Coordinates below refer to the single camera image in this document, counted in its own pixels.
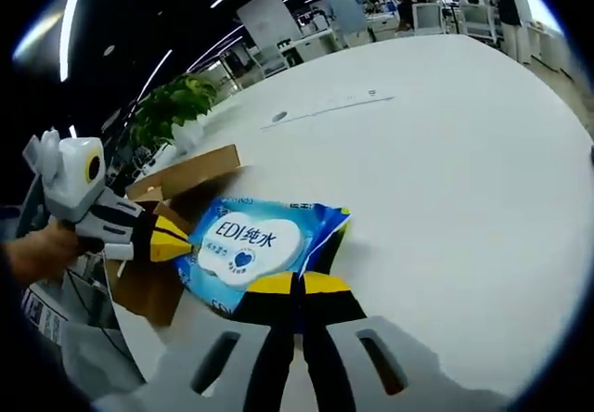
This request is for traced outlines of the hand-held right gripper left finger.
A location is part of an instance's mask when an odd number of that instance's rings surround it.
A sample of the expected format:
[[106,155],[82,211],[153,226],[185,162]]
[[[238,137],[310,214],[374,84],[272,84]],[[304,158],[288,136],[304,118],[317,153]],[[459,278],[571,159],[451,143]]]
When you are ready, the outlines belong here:
[[291,278],[258,281],[243,298],[258,323],[204,315],[166,347],[154,376],[129,393],[97,400],[99,411],[278,411],[292,359]]

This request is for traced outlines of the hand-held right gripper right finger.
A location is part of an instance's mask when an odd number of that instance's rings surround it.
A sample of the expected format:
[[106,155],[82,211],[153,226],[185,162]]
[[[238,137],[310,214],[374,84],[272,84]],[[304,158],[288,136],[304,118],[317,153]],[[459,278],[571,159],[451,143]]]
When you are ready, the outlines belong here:
[[466,389],[438,355],[383,316],[368,316],[339,278],[303,274],[303,355],[321,411],[502,411]]

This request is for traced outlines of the person's left hand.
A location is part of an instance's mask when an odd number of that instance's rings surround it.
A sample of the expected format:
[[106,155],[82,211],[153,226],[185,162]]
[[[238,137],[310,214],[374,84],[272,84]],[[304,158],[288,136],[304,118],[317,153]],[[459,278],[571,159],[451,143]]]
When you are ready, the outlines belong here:
[[1,243],[1,255],[21,288],[43,280],[62,279],[66,268],[79,256],[79,240],[73,231],[51,222],[22,238]]

